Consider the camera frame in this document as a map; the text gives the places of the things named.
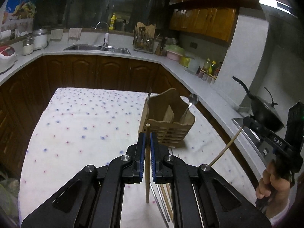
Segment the table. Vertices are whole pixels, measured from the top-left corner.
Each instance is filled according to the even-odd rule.
[[[29,142],[22,167],[19,218],[22,222],[84,166],[96,167],[125,154],[137,142],[139,121],[147,93],[84,88],[58,88],[43,112]],[[196,121],[173,149],[187,163],[210,163],[225,144],[195,106]],[[255,191],[247,175],[228,150],[213,168],[251,203]],[[150,193],[145,202],[141,184],[126,184],[121,228],[165,227]]]

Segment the metal screw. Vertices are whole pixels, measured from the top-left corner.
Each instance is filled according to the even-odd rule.
[[[90,173],[90,172],[92,172],[94,170],[94,165],[87,165],[86,167],[85,167],[85,171],[87,172],[87,173]]]
[[[169,155],[166,155],[166,156],[165,156],[165,160],[166,160],[166,161],[173,161],[173,160],[174,160],[174,156],[173,156],[173,155],[170,155],[170,154],[169,154]]]
[[[208,164],[202,164],[201,165],[201,169],[203,171],[209,171],[211,169],[211,167]]]
[[[131,157],[129,155],[122,155],[120,158],[122,161],[129,161],[131,159]]]

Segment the wooden utensil holder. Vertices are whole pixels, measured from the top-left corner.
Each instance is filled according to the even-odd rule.
[[[168,121],[169,105],[174,114],[173,122],[166,122]],[[150,97],[149,105],[146,99],[138,133],[145,132],[145,124],[149,123],[150,130],[156,132],[159,143],[168,147],[178,147],[195,122],[195,116],[188,110],[184,122],[180,123],[181,116],[187,107],[188,104],[181,99],[175,88]]]

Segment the kitchen sink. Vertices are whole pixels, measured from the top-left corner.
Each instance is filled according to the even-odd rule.
[[[72,45],[64,50],[98,50],[98,51],[109,51],[119,54],[130,54],[127,48],[118,48],[113,46],[102,46],[102,45]]]

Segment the range hood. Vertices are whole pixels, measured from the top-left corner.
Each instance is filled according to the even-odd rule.
[[[276,43],[304,59],[304,30],[294,10],[276,0],[260,0]]]

